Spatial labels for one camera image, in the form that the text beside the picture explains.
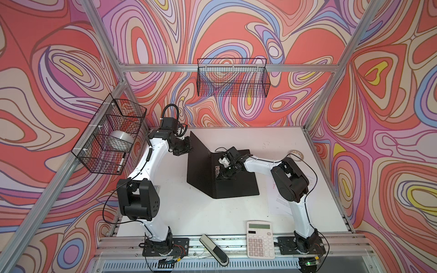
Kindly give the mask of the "blue file folder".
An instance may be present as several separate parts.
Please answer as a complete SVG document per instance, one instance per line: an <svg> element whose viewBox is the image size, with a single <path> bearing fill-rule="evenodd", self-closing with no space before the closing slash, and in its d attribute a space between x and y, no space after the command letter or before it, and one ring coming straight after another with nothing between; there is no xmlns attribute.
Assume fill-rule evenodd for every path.
<svg viewBox="0 0 437 273"><path fill-rule="evenodd" d="M187 183L213 199L258 196L256 175L248 172L243 160L249 150L231 147L224 152L211 152L190 133L192 151L188 154Z"/></svg>

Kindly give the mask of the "printed paper files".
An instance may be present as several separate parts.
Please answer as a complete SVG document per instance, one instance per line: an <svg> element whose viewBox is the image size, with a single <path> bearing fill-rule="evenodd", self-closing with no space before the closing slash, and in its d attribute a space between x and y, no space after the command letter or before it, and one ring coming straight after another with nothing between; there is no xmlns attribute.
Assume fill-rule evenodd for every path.
<svg viewBox="0 0 437 273"><path fill-rule="evenodd" d="M289 202L280 195L273 178L267 180L266 190L270 214L292 216Z"/></svg>

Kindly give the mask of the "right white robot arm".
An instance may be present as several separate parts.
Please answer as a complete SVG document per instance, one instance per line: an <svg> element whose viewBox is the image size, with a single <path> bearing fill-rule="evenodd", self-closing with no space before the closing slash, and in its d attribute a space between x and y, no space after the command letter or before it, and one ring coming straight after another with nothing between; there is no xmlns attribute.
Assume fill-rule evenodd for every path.
<svg viewBox="0 0 437 273"><path fill-rule="evenodd" d="M242 171L271 176L279 194L289 202L295 224L296 244L309 248L319 239L318 231L313 227L306 207L310 182L293 159L285 157L280 161L272 161L257 158L252 154L231 156L227 153L221 156L218 162L219 178L230 179Z"/></svg>

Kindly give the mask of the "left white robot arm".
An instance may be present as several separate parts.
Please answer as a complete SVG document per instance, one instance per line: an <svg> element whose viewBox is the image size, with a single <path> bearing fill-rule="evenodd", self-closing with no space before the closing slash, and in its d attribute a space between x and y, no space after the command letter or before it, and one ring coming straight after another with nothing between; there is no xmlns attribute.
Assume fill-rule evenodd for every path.
<svg viewBox="0 0 437 273"><path fill-rule="evenodd" d="M119 211L128 218L125 223L140 225L146 239L153 243L173 243L171 228L158 218L160 198L153 180L166 154L178 157L192 151L190 138L185 136L187 129L188 126L180 122L178 106L166 105L162 110L160 127L148 135L140 166L129 178L119 180L116 186Z"/></svg>

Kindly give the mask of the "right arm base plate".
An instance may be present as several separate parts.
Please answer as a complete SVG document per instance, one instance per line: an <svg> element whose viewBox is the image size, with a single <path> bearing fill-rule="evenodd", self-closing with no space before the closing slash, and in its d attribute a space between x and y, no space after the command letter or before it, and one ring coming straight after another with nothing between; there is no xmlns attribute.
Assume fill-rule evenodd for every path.
<svg viewBox="0 0 437 273"><path fill-rule="evenodd" d="M324 243L318 235L307 239L300 236L298 238L278 237L274 245L279 247L282 255L323 256L326 253Z"/></svg>

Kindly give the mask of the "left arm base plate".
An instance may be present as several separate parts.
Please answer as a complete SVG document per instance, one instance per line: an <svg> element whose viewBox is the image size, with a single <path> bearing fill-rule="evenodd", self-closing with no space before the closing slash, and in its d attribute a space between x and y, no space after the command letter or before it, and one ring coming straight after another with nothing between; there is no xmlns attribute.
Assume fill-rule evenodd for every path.
<svg viewBox="0 0 437 273"><path fill-rule="evenodd" d="M146 239L138 245L144 257L185 257L189 253L189 238L174 238L170 241L153 242Z"/></svg>

